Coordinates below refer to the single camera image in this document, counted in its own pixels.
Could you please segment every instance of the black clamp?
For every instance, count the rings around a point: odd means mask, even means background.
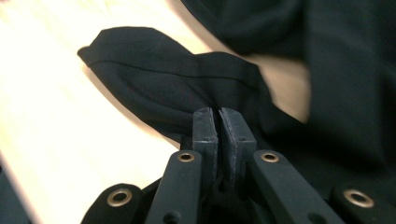
[[[372,212],[367,217],[370,212],[360,211],[359,206],[376,209],[371,197],[358,197],[361,191],[353,189],[335,189],[332,201],[340,208],[336,211],[341,219],[283,155],[257,149],[240,113],[222,108],[219,117],[217,127],[210,108],[196,111],[192,149],[174,153],[162,179],[142,190],[125,184],[105,190],[82,223],[335,224],[396,220],[396,212],[387,217],[376,217],[378,213]],[[380,209],[383,207],[394,209],[381,203]],[[382,221],[371,222],[373,216]]]

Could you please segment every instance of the black plastic bar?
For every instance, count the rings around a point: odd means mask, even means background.
[[[198,223],[202,168],[200,153],[192,150],[174,153],[166,166],[145,223]]]
[[[224,178],[238,192],[243,191],[246,162],[251,161],[257,142],[242,115],[232,109],[222,108],[222,158]]]
[[[218,134],[212,109],[206,107],[193,114],[192,149],[204,158],[203,188],[208,190],[218,173]]]
[[[280,153],[254,153],[251,173],[276,223],[344,223]]]

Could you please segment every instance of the table surface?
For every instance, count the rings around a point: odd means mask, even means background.
[[[233,53],[174,0],[0,0],[0,162],[34,223],[79,223],[118,184],[145,187],[178,144],[121,105],[77,56],[99,32],[153,27],[193,53]],[[303,64],[249,56],[273,102],[305,121]]]

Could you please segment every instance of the folded fabric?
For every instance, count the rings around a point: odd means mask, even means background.
[[[364,148],[340,147],[334,135],[309,132],[273,105],[255,64],[222,52],[194,55],[156,30],[131,27],[102,31],[78,55],[126,108],[178,142],[191,135],[194,111],[228,107],[244,116],[260,148],[284,154],[323,198],[351,182],[396,204],[394,163],[367,159]],[[384,156],[381,148],[372,155]]]

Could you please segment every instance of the black cloth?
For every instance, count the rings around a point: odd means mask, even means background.
[[[0,167],[0,223],[31,223],[6,174]]]
[[[238,53],[306,61],[312,86],[308,125],[316,138],[380,166],[396,161],[395,1],[182,2]]]
[[[334,186],[352,183],[396,204],[396,166],[382,160],[382,147],[340,145],[331,132],[318,136],[320,125],[311,132],[312,124],[303,125],[272,104],[252,63],[221,52],[193,55],[153,29],[130,27],[102,31],[78,55],[123,105],[164,135],[180,142],[191,135],[195,110],[229,107],[242,113],[260,148],[284,154],[324,199]],[[393,84],[384,91],[394,95]],[[388,108],[394,108],[394,99]],[[349,134],[348,129],[338,132]],[[350,144],[358,140],[351,138]]]

